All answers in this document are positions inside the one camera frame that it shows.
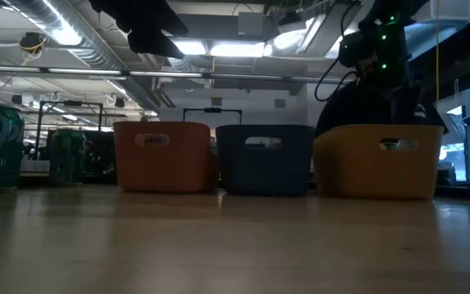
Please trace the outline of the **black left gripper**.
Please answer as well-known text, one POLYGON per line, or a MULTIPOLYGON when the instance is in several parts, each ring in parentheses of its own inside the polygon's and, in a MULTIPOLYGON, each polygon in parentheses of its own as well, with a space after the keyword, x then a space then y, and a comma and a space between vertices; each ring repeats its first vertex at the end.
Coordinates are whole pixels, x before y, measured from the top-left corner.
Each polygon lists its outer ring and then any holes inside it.
POLYGON ((88 0, 94 11, 104 12, 116 21, 127 36, 130 49, 183 59, 184 53, 162 31, 184 37, 188 29, 166 0, 88 0))

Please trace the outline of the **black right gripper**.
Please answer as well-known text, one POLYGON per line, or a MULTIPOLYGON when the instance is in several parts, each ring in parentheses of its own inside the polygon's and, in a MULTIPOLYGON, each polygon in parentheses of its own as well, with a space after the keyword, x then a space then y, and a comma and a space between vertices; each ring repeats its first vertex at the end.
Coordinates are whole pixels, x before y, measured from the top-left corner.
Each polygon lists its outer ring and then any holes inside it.
POLYGON ((347 125, 404 124, 443 127, 449 132, 434 104, 423 96, 421 87, 404 87, 395 93, 396 117, 391 101, 380 91, 351 82, 331 94, 321 111, 315 135, 347 125))

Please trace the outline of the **yellow plastic bin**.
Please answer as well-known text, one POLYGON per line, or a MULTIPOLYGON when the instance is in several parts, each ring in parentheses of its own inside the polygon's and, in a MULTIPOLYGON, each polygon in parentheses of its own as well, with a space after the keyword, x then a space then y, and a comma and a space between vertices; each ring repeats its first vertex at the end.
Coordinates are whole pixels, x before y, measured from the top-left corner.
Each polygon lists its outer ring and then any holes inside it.
POLYGON ((443 127, 350 125, 313 142, 323 196, 422 199, 434 196, 443 127))

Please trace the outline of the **long ceiling pipe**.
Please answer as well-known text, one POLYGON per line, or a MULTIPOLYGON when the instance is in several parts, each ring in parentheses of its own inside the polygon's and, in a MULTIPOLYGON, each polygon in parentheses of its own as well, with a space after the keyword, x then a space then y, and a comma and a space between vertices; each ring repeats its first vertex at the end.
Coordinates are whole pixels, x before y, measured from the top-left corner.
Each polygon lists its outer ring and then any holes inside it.
POLYGON ((270 82, 295 82, 317 83, 320 78, 285 76, 285 75, 261 75, 243 73, 199 73, 199 72, 174 72, 174 71, 143 71, 143 70, 117 70, 117 69, 69 69, 48 67, 27 67, 0 65, 0 73, 16 74, 63 74, 97 77, 150 77, 150 78, 188 78, 188 79, 235 79, 235 80, 260 80, 270 82))

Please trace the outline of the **bright ceiling light panel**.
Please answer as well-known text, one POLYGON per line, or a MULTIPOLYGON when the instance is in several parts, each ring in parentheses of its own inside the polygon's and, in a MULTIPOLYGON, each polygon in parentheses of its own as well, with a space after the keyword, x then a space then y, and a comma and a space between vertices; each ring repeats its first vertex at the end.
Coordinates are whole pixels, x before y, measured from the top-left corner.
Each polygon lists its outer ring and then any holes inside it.
POLYGON ((185 55, 205 55, 205 45, 199 41, 174 41, 177 48, 185 55))
POLYGON ((260 58, 266 52, 265 42, 218 42, 210 50, 212 56, 260 58))

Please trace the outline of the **dark office chair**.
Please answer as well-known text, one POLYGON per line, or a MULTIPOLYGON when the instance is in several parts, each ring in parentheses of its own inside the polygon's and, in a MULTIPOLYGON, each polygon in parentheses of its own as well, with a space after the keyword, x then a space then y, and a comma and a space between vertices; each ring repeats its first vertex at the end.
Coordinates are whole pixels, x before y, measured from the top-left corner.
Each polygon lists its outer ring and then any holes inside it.
POLYGON ((456 185, 456 170, 454 164, 451 162, 443 162, 442 166, 446 181, 449 183, 449 185, 456 185))

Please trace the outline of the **white ceiling panel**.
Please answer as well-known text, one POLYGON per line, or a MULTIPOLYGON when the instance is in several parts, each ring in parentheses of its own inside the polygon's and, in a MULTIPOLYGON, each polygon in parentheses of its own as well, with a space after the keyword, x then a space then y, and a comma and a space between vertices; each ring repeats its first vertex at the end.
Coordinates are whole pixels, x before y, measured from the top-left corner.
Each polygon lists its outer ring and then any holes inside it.
POLYGON ((408 52, 414 56, 445 41, 470 23, 470 0, 427 0, 405 27, 408 52))

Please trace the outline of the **dark blue plastic bin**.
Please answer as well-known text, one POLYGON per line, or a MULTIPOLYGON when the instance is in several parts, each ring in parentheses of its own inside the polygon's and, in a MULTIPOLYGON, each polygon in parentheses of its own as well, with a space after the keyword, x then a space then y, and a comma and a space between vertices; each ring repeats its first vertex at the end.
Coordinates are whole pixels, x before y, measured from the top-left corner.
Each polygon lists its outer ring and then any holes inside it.
POLYGON ((230 194, 303 196, 314 129, 305 125, 225 125, 215 130, 221 181, 230 194))

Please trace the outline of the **orange plastic bin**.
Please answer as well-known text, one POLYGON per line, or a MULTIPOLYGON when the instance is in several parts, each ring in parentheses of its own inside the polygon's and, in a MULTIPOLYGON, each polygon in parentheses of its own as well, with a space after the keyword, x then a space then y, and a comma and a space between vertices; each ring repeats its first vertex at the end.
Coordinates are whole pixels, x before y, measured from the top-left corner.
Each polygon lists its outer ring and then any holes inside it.
POLYGON ((118 185, 127 192, 201 193, 219 181, 211 130, 198 122, 113 124, 118 185))

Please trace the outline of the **clear plastic storage box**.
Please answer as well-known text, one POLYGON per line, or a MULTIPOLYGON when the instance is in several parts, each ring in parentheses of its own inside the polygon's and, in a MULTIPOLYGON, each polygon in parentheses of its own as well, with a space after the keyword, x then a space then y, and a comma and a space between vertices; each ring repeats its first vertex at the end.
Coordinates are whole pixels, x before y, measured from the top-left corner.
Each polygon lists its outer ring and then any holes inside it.
POLYGON ((48 160, 22 160, 20 176, 45 177, 49 176, 50 162, 48 160))

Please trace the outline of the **silver spiral ventilation duct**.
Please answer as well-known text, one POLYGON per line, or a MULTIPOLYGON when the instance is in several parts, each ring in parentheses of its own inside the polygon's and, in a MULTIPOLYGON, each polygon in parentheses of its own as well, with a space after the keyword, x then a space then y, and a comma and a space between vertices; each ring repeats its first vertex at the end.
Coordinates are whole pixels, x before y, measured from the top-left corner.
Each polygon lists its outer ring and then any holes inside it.
MULTIPOLYGON (((42 0, 3 0, 12 9, 19 12, 30 22, 40 28, 51 40, 50 27, 55 16, 42 0)), ((124 70, 126 64, 118 57, 105 40, 93 29, 87 20, 77 11, 69 0, 51 0, 52 5, 69 22, 82 37, 82 42, 69 46, 69 52, 89 69, 124 70)))

